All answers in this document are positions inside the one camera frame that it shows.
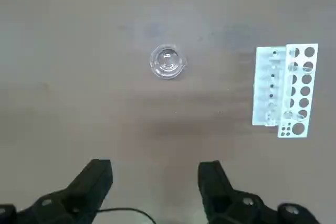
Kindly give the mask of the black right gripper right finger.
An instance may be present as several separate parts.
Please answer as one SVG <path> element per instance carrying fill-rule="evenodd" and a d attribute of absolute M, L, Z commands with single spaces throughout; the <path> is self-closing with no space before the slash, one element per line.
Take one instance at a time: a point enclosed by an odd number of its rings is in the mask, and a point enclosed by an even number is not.
<path fill-rule="evenodd" d="M 198 187 L 208 223 L 319 223 L 299 204 L 286 202 L 273 210 L 258 195 L 235 190 L 219 161 L 199 164 Z"/>

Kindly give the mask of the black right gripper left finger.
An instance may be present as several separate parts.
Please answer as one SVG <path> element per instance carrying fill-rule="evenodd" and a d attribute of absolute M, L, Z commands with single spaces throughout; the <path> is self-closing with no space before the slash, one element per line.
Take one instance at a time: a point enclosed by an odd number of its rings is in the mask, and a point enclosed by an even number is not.
<path fill-rule="evenodd" d="M 112 183 L 111 161 L 93 159 L 66 188 L 41 196 L 22 211 L 1 204 L 1 223 L 93 223 Z"/>

